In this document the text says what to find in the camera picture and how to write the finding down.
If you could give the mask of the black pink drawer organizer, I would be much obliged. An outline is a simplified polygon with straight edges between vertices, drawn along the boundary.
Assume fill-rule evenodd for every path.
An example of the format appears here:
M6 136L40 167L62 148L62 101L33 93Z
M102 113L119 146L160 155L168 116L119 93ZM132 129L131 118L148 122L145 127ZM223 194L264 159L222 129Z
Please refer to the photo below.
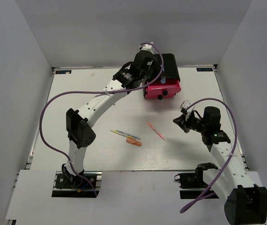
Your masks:
M151 85L145 87L143 95L147 99L173 98L181 91L180 76L172 53L163 53L164 67L161 76Z

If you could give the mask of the blue correction tape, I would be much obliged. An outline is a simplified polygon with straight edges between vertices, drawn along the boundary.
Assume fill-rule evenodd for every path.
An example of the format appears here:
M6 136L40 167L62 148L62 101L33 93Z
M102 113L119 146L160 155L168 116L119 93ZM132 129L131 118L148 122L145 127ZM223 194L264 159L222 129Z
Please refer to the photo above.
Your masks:
M166 82L166 78L165 78L165 76L162 76L162 78L161 78L161 84L165 84L165 82Z

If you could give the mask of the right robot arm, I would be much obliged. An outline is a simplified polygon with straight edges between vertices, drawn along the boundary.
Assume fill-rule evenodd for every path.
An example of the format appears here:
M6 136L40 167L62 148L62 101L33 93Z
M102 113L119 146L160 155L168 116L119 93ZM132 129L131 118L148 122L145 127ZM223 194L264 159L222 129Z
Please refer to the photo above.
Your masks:
M199 164L195 182L210 189L224 202L224 213L231 225L264 224L267 220L267 189L258 186L231 152L232 144L221 129L220 110L213 106L204 109L203 117L196 118L195 111L181 106L181 116L174 119L185 133L199 132L204 145L219 164Z

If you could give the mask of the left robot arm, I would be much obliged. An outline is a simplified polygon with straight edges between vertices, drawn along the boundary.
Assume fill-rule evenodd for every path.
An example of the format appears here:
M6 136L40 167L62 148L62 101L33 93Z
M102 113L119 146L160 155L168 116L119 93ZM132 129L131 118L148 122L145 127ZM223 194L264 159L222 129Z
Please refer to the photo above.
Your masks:
M66 113L69 139L68 161L64 166L67 182L72 187L82 183L83 161L86 149L96 138L93 126L117 101L140 86L143 80L154 80L163 72L163 57L146 50L136 54L134 61L124 64L112 77L102 94L97 94L86 105Z

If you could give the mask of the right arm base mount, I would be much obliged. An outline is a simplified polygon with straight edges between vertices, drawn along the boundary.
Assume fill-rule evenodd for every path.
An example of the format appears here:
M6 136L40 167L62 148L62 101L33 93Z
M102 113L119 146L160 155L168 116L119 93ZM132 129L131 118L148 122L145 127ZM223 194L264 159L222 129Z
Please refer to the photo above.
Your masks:
M199 182L195 173L178 173L174 176L174 181L179 183L180 199L196 199L207 187L206 183Z

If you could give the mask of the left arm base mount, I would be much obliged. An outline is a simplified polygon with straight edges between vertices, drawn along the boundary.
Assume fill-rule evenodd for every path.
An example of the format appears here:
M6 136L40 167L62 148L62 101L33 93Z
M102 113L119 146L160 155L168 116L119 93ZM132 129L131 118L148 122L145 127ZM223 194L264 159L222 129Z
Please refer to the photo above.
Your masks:
M84 172L86 177L93 185L98 194L101 187L102 172ZM79 178L75 184L63 174L62 171L56 172L52 189L52 197L57 198L96 198L91 185L82 178Z

